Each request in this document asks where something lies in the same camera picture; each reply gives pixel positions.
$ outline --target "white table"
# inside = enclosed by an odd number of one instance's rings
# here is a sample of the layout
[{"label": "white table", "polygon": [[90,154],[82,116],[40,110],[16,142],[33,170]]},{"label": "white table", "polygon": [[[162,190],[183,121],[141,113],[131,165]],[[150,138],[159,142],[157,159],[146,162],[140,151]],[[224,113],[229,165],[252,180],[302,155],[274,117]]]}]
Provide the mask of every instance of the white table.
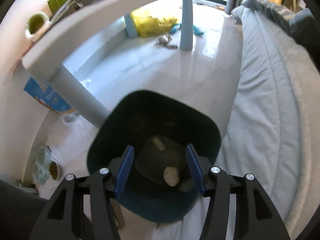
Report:
[{"label": "white table", "polygon": [[[56,24],[23,57],[22,63],[38,83],[50,85],[85,119],[100,128],[109,111],[62,65],[84,41],[125,16],[128,36],[136,37],[130,12],[157,0],[102,0]],[[183,0],[180,49],[193,44],[192,0]]]}]

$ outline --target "silver screw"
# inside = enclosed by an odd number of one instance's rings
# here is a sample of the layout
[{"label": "silver screw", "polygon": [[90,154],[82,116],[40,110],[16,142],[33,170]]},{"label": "silver screw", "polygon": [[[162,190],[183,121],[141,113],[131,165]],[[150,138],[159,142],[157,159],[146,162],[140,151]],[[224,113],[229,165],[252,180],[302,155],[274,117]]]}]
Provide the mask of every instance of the silver screw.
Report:
[{"label": "silver screw", "polygon": [[109,169],[108,168],[102,168],[101,170],[100,170],[100,173],[101,174],[107,174],[109,172]]},{"label": "silver screw", "polygon": [[245,177],[246,177],[248,180],[254,180],[254,176],[253,176],[251,173],[248,173]]},{"label": "silver screw", "polygon": [[211,168],[211,171],[212,171],[213,173],[219,173],[219,172],[220,172],[220,169],[219,169],[218,167],[212,167],[212,168]]},{"label": "silver screw", "polygon": [[66,180],[73,180],[75,176],[73,176],[73,174],[68,174],[66,176]]}]

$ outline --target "table top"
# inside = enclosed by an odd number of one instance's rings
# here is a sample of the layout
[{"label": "table top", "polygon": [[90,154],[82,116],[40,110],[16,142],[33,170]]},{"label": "table top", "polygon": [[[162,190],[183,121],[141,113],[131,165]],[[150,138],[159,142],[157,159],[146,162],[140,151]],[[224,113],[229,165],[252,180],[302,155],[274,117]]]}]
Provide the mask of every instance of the table top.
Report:
[{"label": "table top", "polygon": [[116,19],[157,0],[102,0],[71,14],[52,27],[22,58],[25,69],[47,82],[84,41]]}]

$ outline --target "trash can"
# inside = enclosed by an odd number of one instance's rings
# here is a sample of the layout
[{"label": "trash can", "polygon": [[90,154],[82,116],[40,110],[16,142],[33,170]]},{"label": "trash can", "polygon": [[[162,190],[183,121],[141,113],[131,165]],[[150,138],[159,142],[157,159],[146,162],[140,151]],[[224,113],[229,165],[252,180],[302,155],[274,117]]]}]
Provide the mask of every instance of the trash can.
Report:
[{"label": "trash can", "polygon": [[[197,197],[194,185],[181,189],[191,180],[185,161],[188,144],[214,164],[221,146],[214,121],[172,98],[138,90],[124,97],[106,119],[89,149],[87,167],[93,174],[121,157],[127,145],[133,146],[136,163],[117,201],[146,220],[170,223],[181,219]],[[181,171],[180,183],[174,187],[160,178],[163,165],[172,161],[179,162]]]}]

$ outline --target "plastic bag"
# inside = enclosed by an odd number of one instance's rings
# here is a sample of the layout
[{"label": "plastic bag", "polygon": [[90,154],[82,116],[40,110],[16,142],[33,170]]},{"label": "plastic bag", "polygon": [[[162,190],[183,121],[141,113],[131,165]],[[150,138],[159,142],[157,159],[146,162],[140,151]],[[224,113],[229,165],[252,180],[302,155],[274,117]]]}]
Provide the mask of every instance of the plastic bag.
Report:
[{"label": "plastic bag", "polygon": [[51,152],[51,159],[61,166],[76,158],[88,149],[84,127],[73,114],[63,114],[50,129],[46,144]]},{"label": "plastic bag", "polygon": [[178,20],[178,18],[170,15],[158,18],[151,15],[149,9],[143,8],[133,11],[131,17],[136,24],[138,34],[143,38],[167,33]]}]

